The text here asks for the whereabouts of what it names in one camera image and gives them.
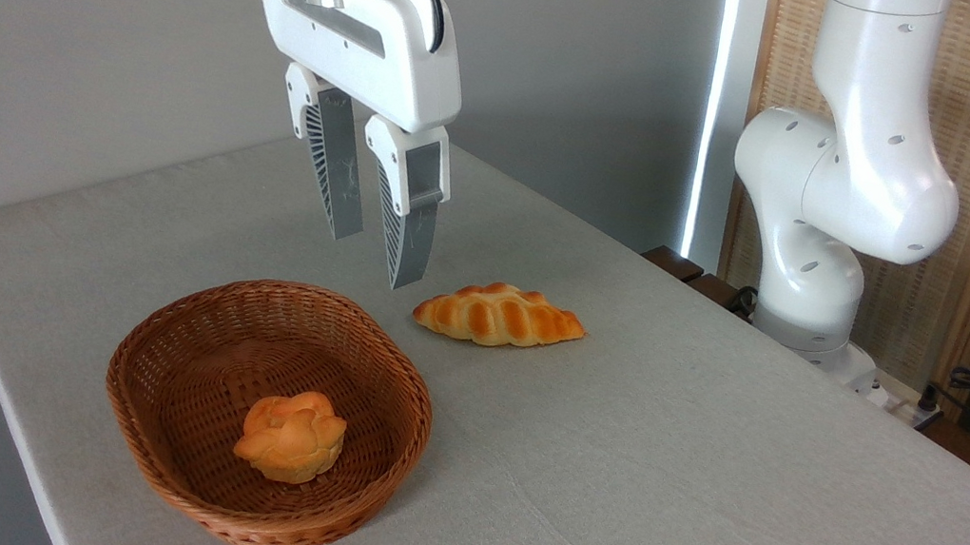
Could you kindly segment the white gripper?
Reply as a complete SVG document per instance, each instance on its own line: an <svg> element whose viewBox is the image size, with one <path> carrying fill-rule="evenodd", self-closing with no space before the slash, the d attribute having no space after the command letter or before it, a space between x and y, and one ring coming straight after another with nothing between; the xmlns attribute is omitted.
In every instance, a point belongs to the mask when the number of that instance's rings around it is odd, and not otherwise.
<svg viewBox="0 0 970 545"><path fill-rule="evenodd" d="M293 133L312 156L333 238L363 229L354 98L376 113L365 141L378 166L388 284L421 281L437 209L452 196L445 125L462 100L449 9L442 0L262 6L273 43L293 60L284 81Z"/></svg>

